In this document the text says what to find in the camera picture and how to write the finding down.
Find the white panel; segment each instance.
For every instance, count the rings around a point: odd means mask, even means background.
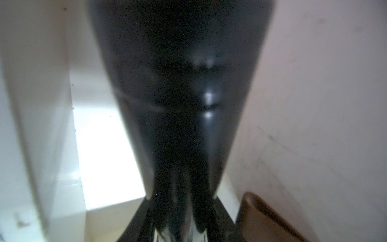
[[[0,63],[0,241],[43,242]]]
[[[277,2],[228,167],[239,198],[321,241],[387,241],[386,26],[385,1]]]
[[[72,116],[64,5],[53,0],[6,0],[0,9],[5,79],[41,222],[49,241],[83,241],[86,211]]]

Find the brown object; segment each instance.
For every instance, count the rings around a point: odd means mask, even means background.
[[[247,242],[308,242],[265,201],[251,192],[243,195],[236,226]]]

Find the white surface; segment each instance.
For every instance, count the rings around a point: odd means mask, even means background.
[[[128,226],[143,198],[87,211],[86,221],[90,237],[96,238]]]
[[[72,101],[86,207],[96,209],[144,197],[140,173],[83,1],[69,2],[66,20]]]
[[[387,241],[387,3],[280,0],[228,173],[321,241]]]
[[[80,242],[84,239],[86,208],[72,116],[63,7],[59,0],[1,1],[0,43],[22,147],[19,155],[24,155],[28,166],[47,241]],[[15,176],[25,175],[21,166],[18,170]],[[24,183],[20,180],[9,185],[15,186],[16,195],[18,187],[20,193],[28,194]],[[36,211],[30,204],[21,208],[27,214],[19,214],[25,228],[18,232],[24,234],[35,226],[32,217]]]
[[[43,242],[44,233],[24,165],[1,62],[0,114],[0,238],[6,242]]]

